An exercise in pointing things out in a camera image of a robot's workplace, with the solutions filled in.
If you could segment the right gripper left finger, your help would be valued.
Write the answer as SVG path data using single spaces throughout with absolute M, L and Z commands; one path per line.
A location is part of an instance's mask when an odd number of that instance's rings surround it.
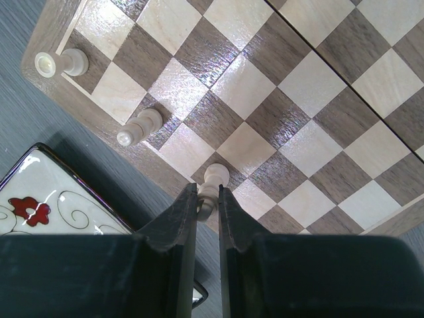
M 197 186 L 131 235 L 1 238 L 2 317 L 190 317 Z

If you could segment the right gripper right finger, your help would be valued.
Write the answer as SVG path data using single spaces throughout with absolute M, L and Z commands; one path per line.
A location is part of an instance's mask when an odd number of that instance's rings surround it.
M 224 317 L 422 317 L 423 271 L 385 236 L 273 234 L 219 189 Z

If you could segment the light queen piece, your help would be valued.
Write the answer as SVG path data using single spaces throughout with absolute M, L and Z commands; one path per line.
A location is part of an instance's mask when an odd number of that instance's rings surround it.
M 216 212 L 219 200 L 219 186 L 229 183 L 229 170 L 226 166 L 214 163 L 204 173 L 204 183 L 198 191 L 197 220 L 206 222 Z

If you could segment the light bishop piece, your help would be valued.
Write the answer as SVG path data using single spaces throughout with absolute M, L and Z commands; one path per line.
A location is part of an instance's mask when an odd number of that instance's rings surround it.
M 142 110 L 137 117 L 131 118 L 117 133 L 117 142 L 121 146 L 133 146 L 156 133 L 163 125 L 159 111 L 149 108 Z

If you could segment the light rook piece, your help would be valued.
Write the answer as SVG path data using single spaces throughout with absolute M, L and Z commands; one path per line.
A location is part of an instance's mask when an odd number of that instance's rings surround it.
M 86 73 L 89 60 L 82 50 L 69 48 L 60 55 L 54 52 L 39 52 L 34 58 L 34 66 L 44 78 L 53 78 L 62 73 L 75 77 Z

